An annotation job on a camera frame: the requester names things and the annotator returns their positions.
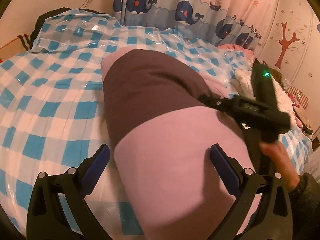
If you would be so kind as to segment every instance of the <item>curtain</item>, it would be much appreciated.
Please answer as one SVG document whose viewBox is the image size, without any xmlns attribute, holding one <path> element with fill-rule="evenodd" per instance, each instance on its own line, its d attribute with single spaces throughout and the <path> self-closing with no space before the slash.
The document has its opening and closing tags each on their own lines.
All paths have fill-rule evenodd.
<svg viewBox="0 0 320 240">
<path fill-rule="evenodd" d="M 178 29 L 215 46 L 254 50 L 273 20 L 276 0 L 114 0 L 123 25 Z"/>
</svg>

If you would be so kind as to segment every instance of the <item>electrical cord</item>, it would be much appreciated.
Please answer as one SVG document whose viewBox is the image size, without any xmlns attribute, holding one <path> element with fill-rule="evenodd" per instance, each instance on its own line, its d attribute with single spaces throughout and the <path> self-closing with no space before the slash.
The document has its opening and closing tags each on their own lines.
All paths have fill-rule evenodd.
<svg viewBox="0 0 320 240">
<path fill-rule="evenodd" d="M 90 1 L 90 0 L 85 0 L 84 3 L 83 3 L 83 5 L 81 5 L 79 9 L 82 9 L 82 6 L 84 6 L 84 4 L 86 3 L 85 6 L 84 6 L 84 8 L 83 8 L 83 9 L 85 9 L 85 8 L 87 7 L 89 1 Z"/>
</svg>

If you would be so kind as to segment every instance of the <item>cartoon whale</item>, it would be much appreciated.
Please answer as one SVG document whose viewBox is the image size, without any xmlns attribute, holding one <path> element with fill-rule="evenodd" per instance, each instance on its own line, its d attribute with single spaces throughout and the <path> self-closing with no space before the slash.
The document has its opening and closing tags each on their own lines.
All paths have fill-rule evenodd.
<svg viewBox="0 0 320 240">
<path fill-rule="evenodd" d="M 113 10 L 117 13 L 122 11 L 122 3 L 124 0 L 113 0 Z"/>
<path fill-rule="evenodd" d="M 218 22 L 216 27 L 216 35 L 219 39 L 224 39 L 225 37 L 227 37 L 232 29 L 231 23 L 227 23 L 225 25 L 223 24 L 224 24 L 224 19 Z"/>
<path fill-rule="evenodd" d="M 251 44 L 251 42 L 253 41 L 253 37 L 252 36 L 250 36 L 248 39 L 247 39 L 247 41 L 243 44 L 243 48 L 244 49 L 249 49 L 249 46 L 250 46 L 250 44 Z"/>
<path fill-rule="evenodd" d="M 193 25 L 197 23 L 200 19 L 203 19 L 203 14 L 196 13 L 196 21 L 193 21 L 193 8 L 188 1 L 182 1 L 178 3 L 175 19 L 184 25 Z"/>
<path fill-rule="evenodd" d="M 241 33 L 236 39 L 236 44 L 239 46 L 242 46 L 242 44 L 248 37 L 249 37 L 249 33 Z"/>
<path fill-rule="evenodd" d="M 150 7 L 147 8 L 147 0 L 127 0 L 127 10 L 132 14 L 145 14 L 150 11 L 153 4 L 157 4 L 157 0 L 149 0 Z"/>
</svg>

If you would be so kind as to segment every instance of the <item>pillow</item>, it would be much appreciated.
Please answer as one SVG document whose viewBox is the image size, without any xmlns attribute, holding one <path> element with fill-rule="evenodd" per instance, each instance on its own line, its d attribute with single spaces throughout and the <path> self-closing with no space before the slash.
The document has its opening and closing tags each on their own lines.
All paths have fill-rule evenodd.
<svg viewBox="0 0 320 240">
<path fill-rule="evenodd" d="M 244 96 L 249 99 L 255 100 L 255 97 L 253 95 L 252 85 L 251 85 L 251 74 L 252 74 L 252 71 L 242 70 L 242 69 L 235 70 L 235 77 L 240 83 L 240 86 L 244 92 L 243 93 Z M 279 83 L 275 81 L 273 77 L 271 78 L 273 81 L 273 87 L 275 88 L 278 108 L 280 111 L 286 112 L 289 114 L 291 128 L 294 128 L 295 126 L 297 126 L 297 123 L 296 123 L 294 111 L 292 108 L 292 101 L 287 96 L 287 94 L 282 90 Z"/>
<path fill-rule="evenodd" d="M 147 239 L 206 239 L 235 199 L 208 148 L 219 143 L 242 167 L 253 168 L 236 122 L 196 100 L 210 95 L 208 86 L 219 96 L 228 92 L 164 53 L 124 49 L 105 57 L 101 68 L 110 143 L 130 204 Z M 257 209 L 256 198 L 239 233 Z"/>
<path fill-rule="evenodd" d="M 231 85 L 233 85 L 233 87 L 236 89 L 236 91 L 238 92 L 239 95 L 243 96 L 244 97 L 244 92 L 240 86 L 240 83 L 239 81 L 234 78 L 230 81 Z"/>
</svg>

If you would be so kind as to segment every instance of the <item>clear plastic cover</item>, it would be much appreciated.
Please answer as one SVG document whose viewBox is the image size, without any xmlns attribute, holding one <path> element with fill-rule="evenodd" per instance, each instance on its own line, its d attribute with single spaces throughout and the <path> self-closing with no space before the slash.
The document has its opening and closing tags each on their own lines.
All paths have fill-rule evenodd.
<svg viewBox="0 0 320 240">
<path fill-rule="evenodd" d="M 251 68 L 243 52 L 187 41 L 174 29 L 121 26 L 109 15 L 78 9 L 47 19 L 32 51 L 0 64 L 0 203 L 22 233 L 38 173 L 64 173 L 108 144 L 100 63 L 126 46 L 175 57 L 219 79 L 230 96 L 234 70 Z M 302 171 L 310 140 L 297 128 L 280 141 Z M 86 201 L 114 240 L 144 239 L 112 158 Z"/>
</svg>

